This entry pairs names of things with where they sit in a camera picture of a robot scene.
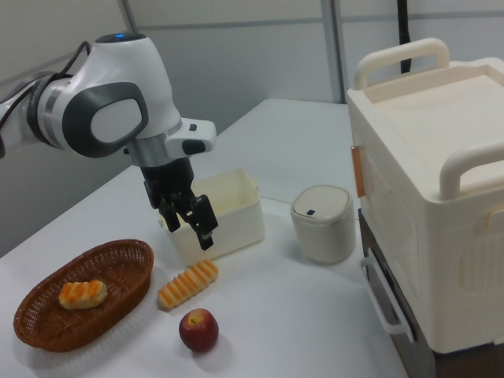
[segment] black cable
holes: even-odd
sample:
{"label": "black cable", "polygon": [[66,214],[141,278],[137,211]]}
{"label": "black cable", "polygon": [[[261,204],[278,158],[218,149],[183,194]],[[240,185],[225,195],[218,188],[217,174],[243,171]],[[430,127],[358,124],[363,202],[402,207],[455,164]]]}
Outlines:
{"label": "black cable", "polygon": [[73,66],[73,64],[76,62],[77,58],[80,55],[80,52],[83,50],[83,48],[86,48],[87,55],[91,53],[91,46],[89,45],[88,41],[84,41],[80,44],[79,48],[77,51],[73,54],[72,59],[69,60],[69,62],[66,64],[66,66],[58,73],[58,77],[62,77],[67,73],[67,71]]}
{"label": "black cable", "polygon": [[[410,43],[410,30],[408,29],[408,0],[397,0],[397,14],[399,26],[399,45]],[[411,70],[411,59],[401,61],[401,73]]]}
{"label": "black cable", "polygon": [[[29,87],[26,91],[24,91],[18,98],[16,98],[16,101],[13,102],[13,104],[10,106],[10,108],[7,110],[7,112],[3,115],[2,119],[0,120],[0,130],[2,130],[3,125],[6,123],[7,118],[9,118],[10,114],[16,109],[16,106],[19,105],[21,101],[24,100],[26,96],[32,91],[32,87]],[[2,136],[0,135],[0,158],[3,158],[6,155],[6,146],[3,142]]]}

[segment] storage box handle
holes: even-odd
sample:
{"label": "storage box handle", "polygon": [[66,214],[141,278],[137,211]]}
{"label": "storage box handle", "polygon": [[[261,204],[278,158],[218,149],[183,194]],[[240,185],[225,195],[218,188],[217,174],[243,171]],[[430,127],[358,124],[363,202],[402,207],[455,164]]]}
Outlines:
{"label": "storage box handle", "polygon": [[419,41],[405,43],[389,49],[366,55],[358,64],[355,72],[355,89],[362,91],[368,87],[369,74],[380,67],[392,65],[412,57],[435,54],[436,68],[445,69],[450,64],[450,53],[447,45],[436,38],[426,38]]}
{"label": "storage box handle", "polygon": [[[397,302],[397,299],[395,298],[394,293],[392,292],[392,289],[388,285],[387,279],[385,278],[384,273],[381,271],[381,268],[378,265],[378,261],[372,254],[371,249],[369,249],[369,256],[361,260],[361,267],[365,278],[365,288],[368,291],[369,297],[371,298],[371,303],[375,308],[376,315],[378,315],[378,319],[380,320],[380,323],[384,328],[384,330],[390,333],[391,335],[400,335],[402,333],[406,333],[409,341],[412,343],[413,333],[411,332],[408,320],[404,316],[404,313],[402,312],[401,307],[399,306],[399,303]],[[385,292],[387,293],[388,299],[391,302],[392,307],[394,308],[395,314],[399,319],[399,324],[390,324],[385,318],[384,312],[381,309],[380,304],[378,303],[378,299],[376,298],[375,293],[371,288],[371,284],[368,281],[368,277],[366,276],[366,268],[368,267],[372,267],[373,269],[375,269],[375,272],[378,275],[378,278],[380,279],[380,282],[384,287]]]}
{"label": "storage box handle", "polygon": [[464,146],[448,157],[439,174],[441,199],[456,199],[460,194],[460,176],[478,167],[504,160],[504,141]]}

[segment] orange latch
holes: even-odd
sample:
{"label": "orange latch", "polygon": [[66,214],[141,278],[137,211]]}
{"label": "orange latch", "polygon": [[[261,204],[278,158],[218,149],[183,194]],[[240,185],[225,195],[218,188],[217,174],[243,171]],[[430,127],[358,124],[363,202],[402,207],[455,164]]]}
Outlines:
{"label": "orange latch", "polygon": [[355,187],[357,189],[357,196],[364,197],[364,180],[362,179],[362,166],[361,166],[361,151],[359,146],[352,146],[350,148],[352,151],[352,162],[354,163],[354,176],[355,176]]}

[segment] bread roll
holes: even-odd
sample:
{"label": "bread roll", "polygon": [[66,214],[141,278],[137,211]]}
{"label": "bread roll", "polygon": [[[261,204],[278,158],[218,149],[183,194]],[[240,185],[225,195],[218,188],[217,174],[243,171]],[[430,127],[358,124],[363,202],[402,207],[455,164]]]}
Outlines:
{"label": "bread roll", "polygon": [[107,286],[98,280],[71,282],[63,285],[58,299],[66,309],[90,309],[99,306],[107,297]]}
{"label": "bread roll", "polygon": [[159,306],[163,309],[178,306],[206,289],[218,274],[219,269],[209,260],[192,265],[157,292]]}

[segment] white wall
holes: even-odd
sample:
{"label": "white wall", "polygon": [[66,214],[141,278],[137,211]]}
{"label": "white wall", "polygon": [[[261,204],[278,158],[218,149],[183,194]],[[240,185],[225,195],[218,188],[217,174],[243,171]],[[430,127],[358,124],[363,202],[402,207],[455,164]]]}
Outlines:
{"label": "white wall", "polygon": [[[339,15],[343,39],[346,89],[354,85],[355,67],[367,54],[398,45],[396,0],[341,0]],[[482,57],[504,58],[504,2],[502,0],[408,1],[411,40],[427,37],[448,45],[452,61]],[[432,64],[417,59],[412,70]],[[399,64],[381,69],[372,80],[400,74]]]}
{"label": "white wall", "polygon": [[222,132],[265,98],[341,102],[325,0],[129,0],[183,117]]}
{"label": "white wall", "polygon": [[[83,40],[126,30],[117,0],[0,6],[0,98],[29,73],[62,69]],[[93,160],[41,143],[0,159],[0,257],[129,164],[121,154]]]}

